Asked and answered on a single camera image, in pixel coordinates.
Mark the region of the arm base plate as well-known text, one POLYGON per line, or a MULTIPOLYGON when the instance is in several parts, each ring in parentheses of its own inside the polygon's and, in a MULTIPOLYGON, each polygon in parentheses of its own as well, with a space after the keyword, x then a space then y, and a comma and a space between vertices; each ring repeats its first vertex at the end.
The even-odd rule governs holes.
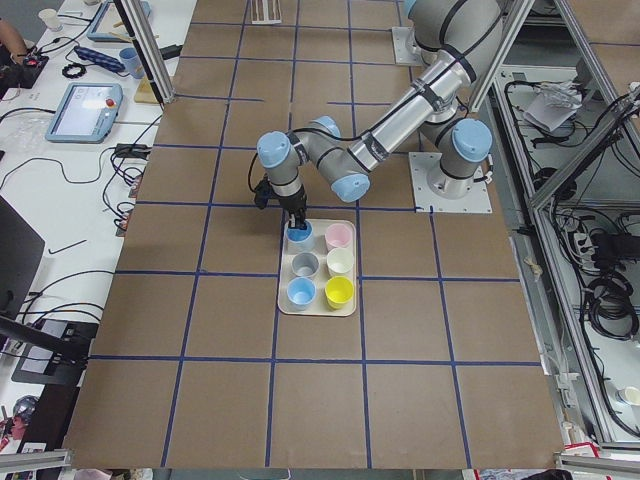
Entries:
POLYGON ((413 27, 393 27, 391 37, 396 65, 425 66, 422 50, 415 40, 413 27))
POLYGON ((492 158, 476 165, 474 176, 454 179, 441 169, 438 152, 410 152, 414 208, 422 213, 492 214, 488 192, 492 158))

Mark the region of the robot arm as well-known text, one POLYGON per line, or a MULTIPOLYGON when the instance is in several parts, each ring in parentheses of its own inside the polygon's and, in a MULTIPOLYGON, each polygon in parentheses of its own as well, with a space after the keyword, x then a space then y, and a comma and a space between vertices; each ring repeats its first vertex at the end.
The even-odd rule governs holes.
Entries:
POLYGON ((329 116, 287 133, 263 134, 255 158, 265 174, 252 190, 258 208, 275 199, 289 226, 303 230, 307 195, 301 166, 313 165, 341 201, 352 203, 369 190, 370 173, 416 131, 441 152, 428 174, 430 189, 449 199, 466 194, 493 138, 483 122, 459 112, 456 96, 488 71, 501 46, 501 8, 495 1, 408 1, 405 12, 417 46, 433 57, 428 68, 356 137, 341 137, 329 116))

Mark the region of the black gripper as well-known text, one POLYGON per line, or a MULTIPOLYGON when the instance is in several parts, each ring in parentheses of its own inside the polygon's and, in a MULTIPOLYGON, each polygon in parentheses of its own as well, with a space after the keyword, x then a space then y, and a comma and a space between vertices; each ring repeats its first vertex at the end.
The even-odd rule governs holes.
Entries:
POLYGON ((296 192, 289 196, 278 196, 280 206, 287 212, 287 218, 292 220, 294 230, 306 229, 307 195, 296 192))

